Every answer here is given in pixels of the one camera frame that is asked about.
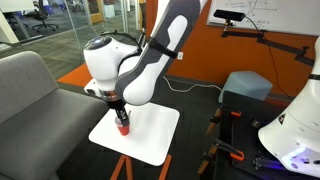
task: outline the red cup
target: red cup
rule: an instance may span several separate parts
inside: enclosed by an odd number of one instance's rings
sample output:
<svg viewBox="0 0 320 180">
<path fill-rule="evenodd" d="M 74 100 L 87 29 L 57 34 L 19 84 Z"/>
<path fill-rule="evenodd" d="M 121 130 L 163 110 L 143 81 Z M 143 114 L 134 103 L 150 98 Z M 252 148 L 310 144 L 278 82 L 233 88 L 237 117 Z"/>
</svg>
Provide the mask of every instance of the red cup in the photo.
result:
<svg viewBox="0 0 320 180">
<path fill-rule="evenodd" d="M 130 131 L 130 124 L 128 124 L 128 126 L 123 126 L 120 119 L 119 118 L 115 118 L 115 123 L 121 133 L 122 136 L 125 136 L 127 134 L 129 134 Z"/>
</svg>

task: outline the gray box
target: gray box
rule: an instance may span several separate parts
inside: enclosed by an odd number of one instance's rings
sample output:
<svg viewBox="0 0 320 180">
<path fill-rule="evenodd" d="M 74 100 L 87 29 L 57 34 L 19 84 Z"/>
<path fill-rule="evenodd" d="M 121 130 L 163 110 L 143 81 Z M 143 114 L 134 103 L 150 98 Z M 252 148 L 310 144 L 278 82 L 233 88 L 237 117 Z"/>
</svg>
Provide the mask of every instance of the gray box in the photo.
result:
<svg viewBox="0 0 320 180">
<path fill-rule="evenodd" d="M 232 72 L 219 95 L 222 102 L 223 92 L 232 91 L 241 95 L 264 100 L 269 94 L 272 84 L 253 71 Z"/>
</svg>

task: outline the white board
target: white board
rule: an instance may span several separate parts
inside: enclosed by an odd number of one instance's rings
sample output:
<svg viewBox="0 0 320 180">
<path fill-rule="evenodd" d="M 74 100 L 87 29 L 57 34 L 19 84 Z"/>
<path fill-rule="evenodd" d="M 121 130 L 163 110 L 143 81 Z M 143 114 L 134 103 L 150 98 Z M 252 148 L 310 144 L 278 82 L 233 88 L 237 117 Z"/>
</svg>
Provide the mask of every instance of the white board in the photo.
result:
<svg viewBox="0 0 320 180">
<path fill-rule="evenodd" d="M 213 16 L 217 9 L 242 12 L 259 29 L 303 35 L 320 35 L 320 0 L 212 0 L 207 25 L 223 25 Z M 247 19 L 233 22 L 237 28 L 254 29 Z"/>
<path fill-rule="evenodd" d="M 32 0 L 0 0 L 0 10 L 3 13 L 34 10 L 34 5 Z"/>
</svg>

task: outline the power cord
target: power cord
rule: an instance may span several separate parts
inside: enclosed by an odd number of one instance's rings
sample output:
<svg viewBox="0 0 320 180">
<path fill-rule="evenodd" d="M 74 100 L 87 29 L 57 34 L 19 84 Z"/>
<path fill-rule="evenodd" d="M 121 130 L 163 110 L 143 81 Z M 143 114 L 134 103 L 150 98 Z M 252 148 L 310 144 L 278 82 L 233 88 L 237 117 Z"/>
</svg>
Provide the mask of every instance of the power cord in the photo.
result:
<svg viewBox="0 0 320 180">
<path fill-rule="evenodd" d="M 256 24 L 247 16 L 245 16 L 245 18 L 249 19 L 249 21 L 253 24 L 253 26 L 256 28 L 256 30 L 258 31 L 259 34 L 262 34 L 261 31 L 258 29 L 258 27 L 256 26 Z M 280 89 L 280 91 L 282 91 L 283 94 L 285 94 L 288 99 L 290 99 L 290 101 L 292 101 L 292 98 L 281 88 L 280 84 L 279 84 L 279 75 L 278 75 L 278 70 L 277 70 L 277 67 L 276 67 L 276 63 L 275 63 L 275 60 L 274 60 L 274 57 L 273 57 L 273 54 L 271 52 L 271 48 L 270 46 L 268 46 L 268 50 L 269 50 L 269 54 L 270 54 L 270 57 L 271 57 L 271 60 L 272 60 L 272 65 L 273 65 L 273 68 L 275 70 L 275 73 L 276 73 L 276 83 L 277 83 L 277 86 L 278 88 Z"/>
<path fill-rule="evenodd" d="M 171 84 L 169 82 L 169 80 L 163 76 L 163 79 L 167 81 L 168 83 L 168 86 L 169 88 L 172 90 L 172 91 L 175 91 L 175 92 L 180 92 L 180 93 L 186 93 L 186 92 L 189 92 L 191 89 L 193 89 L 194 87 L 196 86 L 200 86 L 200 87 L 215 87 L 216 89 L 218 89 L 220 92 L 222 91 L 220 87 L 216 86 L 216 85 L 203 85 L 203 84 L 194 84 L 193 86 L 191 86 L 189 89 L 186 89 L 186 90 L 178 90 L 178 89 L 173 89 L 171 87 Z"/>
</svg>

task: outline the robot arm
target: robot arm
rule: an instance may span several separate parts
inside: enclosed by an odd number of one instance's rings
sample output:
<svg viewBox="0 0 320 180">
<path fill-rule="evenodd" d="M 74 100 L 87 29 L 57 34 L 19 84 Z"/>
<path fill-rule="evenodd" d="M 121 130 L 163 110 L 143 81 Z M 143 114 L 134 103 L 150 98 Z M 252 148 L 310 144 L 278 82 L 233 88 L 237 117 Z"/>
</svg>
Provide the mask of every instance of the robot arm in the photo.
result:
<svg viewBox="0 0 320 180">
<path fill-rule="evenodd" d="M 89 86 L 93 88 L 85 90 L 105 100 L 116 110 L 123 126 L 127 126 L 125 103 L 143 105 L 152 99 L 159 77 L 187 40 L 206 1 L 159 0 L 155 28 L 142 52 L 138 46 L 120 43 L 109 36 L 89 41 L 84 57 L 93 77 Z"/>
</svg>

